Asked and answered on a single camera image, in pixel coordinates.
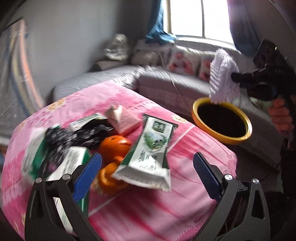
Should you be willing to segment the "right hand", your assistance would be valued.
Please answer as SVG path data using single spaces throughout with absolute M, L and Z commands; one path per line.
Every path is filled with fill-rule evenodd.
M 289 109 L 285 105 L 285 100 L 278 97 L 268 108 L 268 113 L 271 116 L 276 130 L 283 135 L 284 138 L 289 138 L 290 132 L 295 128 L 292 123 L 293 118 L 290 115 Z

